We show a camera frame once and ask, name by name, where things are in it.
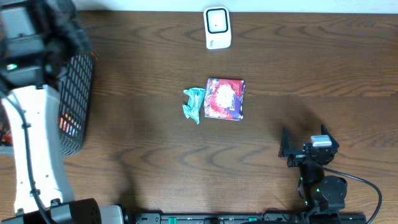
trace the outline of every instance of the snack package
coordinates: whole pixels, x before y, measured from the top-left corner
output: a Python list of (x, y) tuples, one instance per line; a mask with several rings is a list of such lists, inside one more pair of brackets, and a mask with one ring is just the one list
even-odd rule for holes
[(184, 93), (189, 96), (188, 105), (182, 105), (185, 116), (194, 119), (197, 124), (200, 123), (200, 108), (205, 97), (204, 88), (191, 88), (189, 90), (184, 90)]
[(241, 121), (243, 90), (243, 80), (209, 79), (204, 105), (205, 117)]

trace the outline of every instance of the wooden table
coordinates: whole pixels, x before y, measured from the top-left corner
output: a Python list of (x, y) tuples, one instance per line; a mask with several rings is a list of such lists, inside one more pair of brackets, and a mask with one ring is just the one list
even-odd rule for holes
[[(135, 210), (261, 212), (303, 208), (299, 170), (279, 159), (326, 124), (328, 166), (383, 192), (375, 223), (398, 209), (398, 16), (231, 13), (230, 48), (205, 47), (202, 13), (85, 12), (99, 55), (84, 150), (66, 160), (76, 199)], [(183, 115), (183, 90), (243, 79), (241, 122)], [(13, 216), (14, 161), (0, 157), (0, 218)], [(348, 181), (347, 212), (368, 218), (376, 192)]]

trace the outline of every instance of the green led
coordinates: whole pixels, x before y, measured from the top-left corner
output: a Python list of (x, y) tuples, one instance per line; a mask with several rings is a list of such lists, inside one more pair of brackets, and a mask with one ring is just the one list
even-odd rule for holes
[(16, 64), (9, 64), (9, 65), (7, 65), (7, 70), (14, 70), (14, 69), (16, 69), (18, 66), (16, 65)]
[(169, 224), (177, 224), (177, 218), (169, 218)]

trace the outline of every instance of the black mesh basket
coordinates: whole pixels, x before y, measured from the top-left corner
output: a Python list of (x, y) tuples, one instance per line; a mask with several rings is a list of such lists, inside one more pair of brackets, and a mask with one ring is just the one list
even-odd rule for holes
[(75, 55), (67, 65), (67, 74), (59, 79), (60, 150), (65, 156), (77, 153), (83, 146), (90, 107), (94, 61), (88, 54)]

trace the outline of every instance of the red package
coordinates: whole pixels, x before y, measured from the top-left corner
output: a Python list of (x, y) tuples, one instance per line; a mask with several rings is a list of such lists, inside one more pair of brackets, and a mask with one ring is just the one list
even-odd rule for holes
[(243, 80), (209, 79), (205, 95), (205, 117), (242, 120), (243, 91)]

